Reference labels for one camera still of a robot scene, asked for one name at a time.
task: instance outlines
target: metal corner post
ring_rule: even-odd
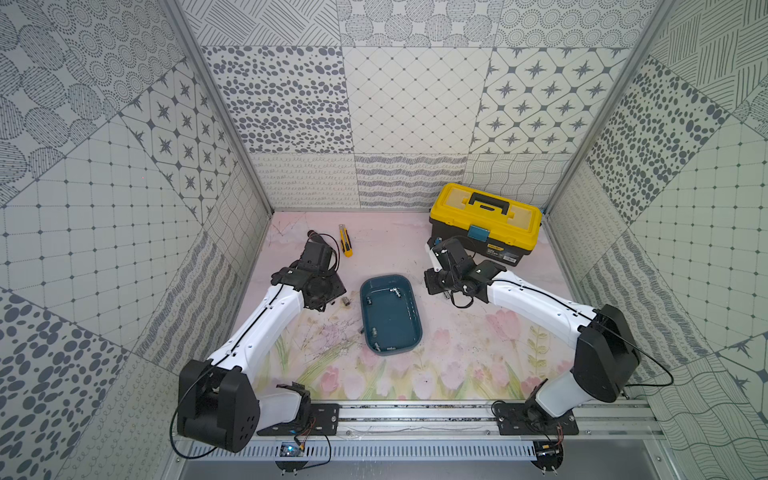
[[[216,86],[214,76],[210,73],[205,59],[200,52],[200,47],[197,44],[197,39],[192,32],[192,28],[187,23],[187,17],[184,14],[184,10],[182,10],[177,0],[159,0],[158,3],[160,3],[160,6],[165,13],[165,17],[168,19],[170,26],[174,30],[174,34],[176,35],[179,44],[187,54],[187,59],[192,62],[194,69],[197,70],[197,73],[200,75],[200,83],[210,92],[210,98],[214,103],[212,110],[219,114],[221,124],[229,137],[232,148],[240,156],[241,161],[245,163],[244,168],[248,172],[256,191],[259,193],[261,201],[264,203],[267,213],[271,217],[272,214],[274,214],[275,209],[272,207],[269,198],[267,198],[264,186],[261,184],[261,181],[256,174],[256,170],[251,164],[250,157],[243,146],[243,142],[240,140],[240,135],[237,133],[237,129],[229,114],[229,110],[224,104],[219,88]]]

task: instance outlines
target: toolbox handle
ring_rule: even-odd
[[[479,194],[477,192],[474,192],[472,196],[469,198],[469,204],[473,205],[475,204],[475,201],[482,202],[484,204],[493,205],[494,207],[499,207],[502,209],[502,214],[506,215],[507,212],[509,212],[509,202],[504,200],[499,200],[498,198],[489,197],[488,195]]]

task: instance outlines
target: black cable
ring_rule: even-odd
[[[592,321],[591,318],[589,318],[588,316],[584,315],[582,312],[579,312],[578,310],[576,310],[572,306],[568,305],[567,303],[561,302],[558,298],[550,295],[549,293],[542,292],[541,290],[538,290],[538,289],[535,289],[535,288],[531,288],[531,287],[529,287],[527,285],[521,285],[520,283],[516,283],[516,282],[513,282],[511,280],[507,280],[507,279],[501,279],[501,278],[500,279],[496,279],[496,280],[493,280],[491,282],[491,284],[493,284],[493,282],[507,282],[507,283],[511,283],[512,285],[519,286],[520,288],[525,288],[527,290],[531,290],[533,292],[540,293],[541,295],[548,296],[549,298],[553,299],[557,303],[560,303],[562,306],[564,306],[565,308],[571,310],[572,312],[577,313],[580,316],[583,316],[585,319],[589,320],[590,322]],[[605,325],[603,325],[602,327],[605,329],[606,332],[612,333],[619,340],[621,340],[622,342],[628,344],[632,348],[636,349],[638,352],[640,352],[643,355],[645,355],[646,357],[648,357],[648,359],[650,359],[651,362],[655,363],[656,365],[659,365],[659,367],[661,367],[661,369],[664,371],[664,373],[666,373],[670,377],[670,381],[667,382],[667,383],[664,383],[664,384],[628,383],[628,384],[624,385],[625,388],[628,387],[628,386],[656,386],[656,387],[663,387],[663,386],[670,386],[670,385],[672,385],[674,383],[674,376],[672,375],[672,372],[670,372],[669,369],[666,366],[662,365],[661,362],[656,360],[651,354],[649,354],[648,352],[646,352],[645,350],[643,350],[639,346],[635,345],[634,343],[630,342],[629,340],[625,339],[623,336],[619,335],[618,333],[614,332],[613,330],[607,328]]]
[[[272,302],[275,301],[275,299],[280,295],[280,292],[282,292],[282,291],[283,291],[283,284],[280,284],[280,289],[277,290],[277,293],[275,293],[275,296],[272,297],[272,300],[270,300],[270,302],[267,304],[267,307],[269,305],[272,305]],[[266,312],[269,309],[267,307],[264,307],[264,310],[262,310],[259,313],[259,315],[256,317],[256,319],[250,324],[250,326],[245,330],[245,332],[243,332],[243,335],[241,335],[240,338],[237,339],[237,341],[235,342],[234,346],[230,349],[230,351],[234,350],[238,345],[240,345],[240,341],[245,337],[246,333],[248,333],[248,331],[254,325],[256,325],[256,321],[259,318],[261,318],[261,316],[264,314],[264,312]],[[185,455],[185,454],[179,452],[179,450],[176,448],[176,442],[174,442],[174,423],[176,422],[176,417],[179,414],[179,407],[184,402],[184,399],[187,398],[187,395],[189,395],[189,393],[192,391],[192,389],[195,387],[195,385],[197,385],[197,383],[199,381],[201,381],[202,379],[207,377],[208,374],[213,372],[214,368],[219,366],[219,364],[221,364],[224,360],[228,359],[229,357],[230,357],[230,354],[228,353],[224,357],[222,357],[221,360],[219,360],[218,362],[214,363],[213,365],[208,367],[207,370],[205,370],[203,373],[201,373],[200,376],[198,376],[197,379],[195,379],[195,381],[192,382],[192,385],[190,385],[190,388],[188,388],[187,391],[184,392],[184,394],[181,396],[181,398],[179,399],[179,403],[176,404],[176,408],[174,409],[174,414],[170,416],[170,425],[168,426],[168,438],[170,439],[170,447],[174,450],[174,452],[176,452],[176,455],[179,455],[181,458],[185,458],[186,460],[195,460],[197,458],[203,458],[206,455],[210,455],[211,453],[214,452],[214,450],[216,450],[218,448],[218,447],[213,447],[211,450],[208,450],[207,452],[205,452],[203,454],[192,455],[192,456]]]
[[[308,468],[322,467],[323,465],[328,465],[328,463],[330,463],[331,458],[333,457],[333,447],[331,447],[331,441],[328,440],[328,435],[323,433],[323,436],[326,438],[326,442],[328,442],[328,459],[323,463],[318,463],[317,465],[310,465],[308,467],[303,467],[302,470],[307,470]]]

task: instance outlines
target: patterned wall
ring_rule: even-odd
[[[2,3],[0,477],[147,478],[167,451],[269,219],[210,94],[155,0]]]
[[[767,45],[767,3],[681,2],[548,216],[583,300],[673,369],[635,393],[688,478],[768,473]]]
[[[443,179],[546,204],[657,0],[181,4],[276,208],[424,210]]]

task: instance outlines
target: ventilated metal panel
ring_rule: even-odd
[[[206,460],[248,460],[283,462],[319,462],[329,457],[325,439],[310,439],[303,457],[280,456],[280,440],[252,440],[238,453],[215,450]],[[396,461],[396,460],[534,460],[533,442],[528,440],[342,440],[331,441],[332,460],[338,461]],[[195,442],[191,455],[210,449]]]

